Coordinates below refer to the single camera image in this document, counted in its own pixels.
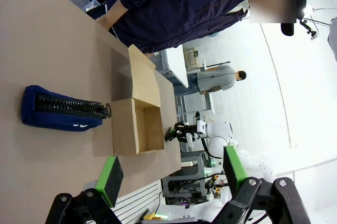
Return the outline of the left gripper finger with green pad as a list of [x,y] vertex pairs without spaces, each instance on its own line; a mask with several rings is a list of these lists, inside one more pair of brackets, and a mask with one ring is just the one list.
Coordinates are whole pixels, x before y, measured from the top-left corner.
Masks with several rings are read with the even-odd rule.
[[118,157],[108,157],[92,186],[76,197],[61,193],[54,198],[45,222],[120,223],[112,208],[115,207],[123,177]]

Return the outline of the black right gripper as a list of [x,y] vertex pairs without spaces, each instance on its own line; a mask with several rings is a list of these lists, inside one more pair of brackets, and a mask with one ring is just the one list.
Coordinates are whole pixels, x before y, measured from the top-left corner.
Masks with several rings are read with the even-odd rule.
[[[194,136],[197,125],[184,121],[175,123],[165,134],[165,141],[177,138],[187,142],[186,134]],[[246,223],[252,211],[265,211],[272,223],[310,223],[294,182],[280,177],[271,182],[249,177],[233,146],[224,147],[223,169],[227,177],[232,199],[217,214],[213,223]]]

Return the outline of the person's hand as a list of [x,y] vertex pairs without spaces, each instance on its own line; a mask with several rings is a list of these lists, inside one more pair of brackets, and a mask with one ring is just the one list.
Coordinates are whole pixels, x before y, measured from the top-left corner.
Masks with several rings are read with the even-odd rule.
[[102,15],[95,20],[99,25],[101,25],[105,30],[109,30],[112,27],[112,22],[108,17]]

